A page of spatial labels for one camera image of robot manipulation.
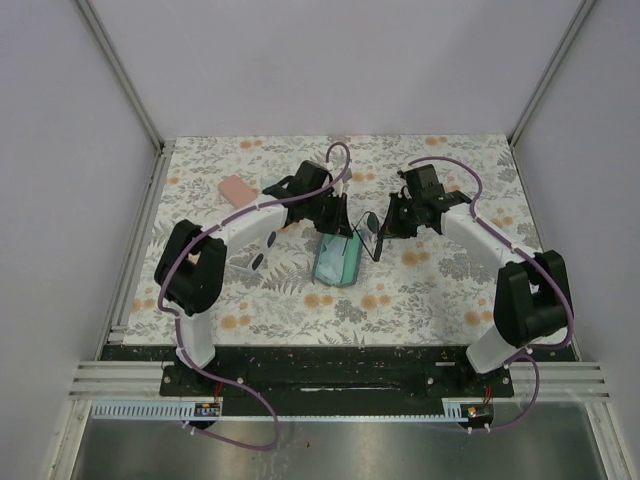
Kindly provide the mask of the black sunglasses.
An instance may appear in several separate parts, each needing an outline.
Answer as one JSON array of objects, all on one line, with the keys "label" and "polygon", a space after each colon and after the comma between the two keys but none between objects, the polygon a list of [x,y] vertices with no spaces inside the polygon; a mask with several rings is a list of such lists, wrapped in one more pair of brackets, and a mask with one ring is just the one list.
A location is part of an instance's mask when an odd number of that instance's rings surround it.
[{"label": "black sunglasses", "polygon": [[381,226],[378,215],[373,211],[364,212],[357,222],[351,224],[351,233],[372,261],[376,234]]}]

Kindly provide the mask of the blue-grey glasses case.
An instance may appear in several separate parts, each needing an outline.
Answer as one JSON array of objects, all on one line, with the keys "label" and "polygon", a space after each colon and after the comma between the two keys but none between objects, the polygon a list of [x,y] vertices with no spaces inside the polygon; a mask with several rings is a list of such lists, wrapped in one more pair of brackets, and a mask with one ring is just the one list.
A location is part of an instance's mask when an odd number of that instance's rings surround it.
[{"label": "blue-grey glasses case", "polygon": [[338,288],[355,285],[361,251],[361,244],[356,237],[322,234],[316,249],[312,280]]}]

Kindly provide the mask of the pink glasses case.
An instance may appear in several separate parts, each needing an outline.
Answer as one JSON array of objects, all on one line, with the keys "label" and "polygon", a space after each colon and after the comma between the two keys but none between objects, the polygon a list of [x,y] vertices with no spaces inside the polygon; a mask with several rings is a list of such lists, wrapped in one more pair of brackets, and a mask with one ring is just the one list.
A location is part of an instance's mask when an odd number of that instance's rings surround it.
[{"label": "pink glasses case", "polygon": [[237,175],[226,177],[218,184],[222,197],[235,209],[243,208],[257,198],[257,193]]}]

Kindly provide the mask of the blue cleaning cloth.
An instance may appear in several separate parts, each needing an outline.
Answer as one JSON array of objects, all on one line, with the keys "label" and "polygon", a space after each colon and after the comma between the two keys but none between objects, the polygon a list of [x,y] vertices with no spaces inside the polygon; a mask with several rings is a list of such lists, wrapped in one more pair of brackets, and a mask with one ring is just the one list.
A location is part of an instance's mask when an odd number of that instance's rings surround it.
[{"label": "blue cleaning cloth", "polygon": [[317,273],[327,282],[337,284],[344,272],[346,240],[337,237],[329,242],[318,257]]}]

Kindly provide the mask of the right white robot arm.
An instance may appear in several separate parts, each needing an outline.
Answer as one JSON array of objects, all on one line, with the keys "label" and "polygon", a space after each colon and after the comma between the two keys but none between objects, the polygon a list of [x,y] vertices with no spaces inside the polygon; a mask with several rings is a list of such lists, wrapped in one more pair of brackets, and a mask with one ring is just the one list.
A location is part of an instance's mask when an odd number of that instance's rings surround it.
[{"label": "right white robot arm", "polygon": [[468,363],[454,373],[462,393],[480,394],[490,385],[490,372],[541,338],[563,330],[565,337],[555,346],[570,343],[574,314],[559,253],[517,246],[480,217],[476,196],[446,191],[431,164],[400,170],[398,176],[405,187],[389,195],[385,220],[375,230],[373,259],[380,258],[385,240],[413,238],[425,227],[463,247],[496,280],[494,326],[468,346]]}]

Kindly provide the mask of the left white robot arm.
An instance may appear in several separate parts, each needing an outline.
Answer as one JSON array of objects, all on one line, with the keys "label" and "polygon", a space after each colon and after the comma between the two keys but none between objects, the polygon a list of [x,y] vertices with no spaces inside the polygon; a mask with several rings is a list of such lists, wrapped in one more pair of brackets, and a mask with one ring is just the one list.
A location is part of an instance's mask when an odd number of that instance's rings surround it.
[{"label": "left white robot arm", "polygon": [[273,242],[280,229],[301,220],[312,221],[322,233],[349,236],[342,188],[349,172],[345,166],[332,175],[327,166],[305,161],[295,174],[207,230],[188,220],[174,226],[154,280],[160,286],[159,309],[179,322],[176,353],[187,365],[181,379],[192,393],[205,395],[217,382],[208,365],[215,357],[208,311],[222,292],[228,258],[256,241]]}]

